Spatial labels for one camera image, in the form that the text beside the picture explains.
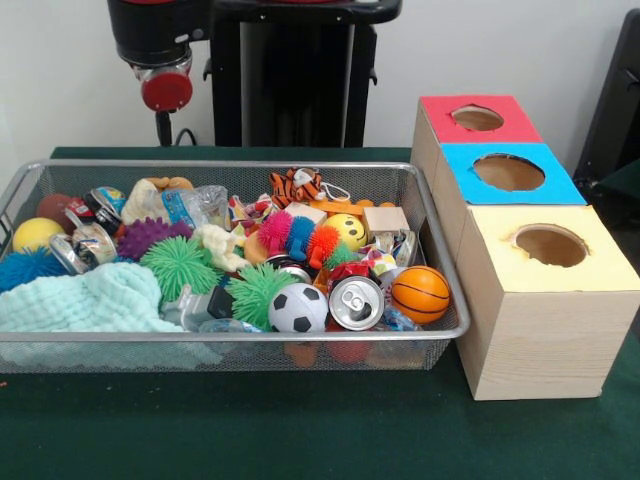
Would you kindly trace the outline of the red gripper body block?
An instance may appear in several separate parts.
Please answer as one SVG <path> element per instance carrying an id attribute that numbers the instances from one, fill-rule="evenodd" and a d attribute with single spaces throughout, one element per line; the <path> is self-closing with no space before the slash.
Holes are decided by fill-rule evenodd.
<path id="1" fill-rule="evenodd" d="M 141 84 L 143 102 L 153 111 L 182 109 L 189 103 L 192 94 L 191 80 L 180 72 L 157 73 Z"/>

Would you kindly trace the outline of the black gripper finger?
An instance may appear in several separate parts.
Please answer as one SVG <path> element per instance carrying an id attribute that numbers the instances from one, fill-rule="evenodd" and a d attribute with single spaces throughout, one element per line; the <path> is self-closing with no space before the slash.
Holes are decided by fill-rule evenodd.
<path id="1" fill-rule="evenodd" d="M 171 124 L 172 110 L 157 111 L 155 113 L 156 129 L 161 145 L 172 145 L 173 134 Z"/>

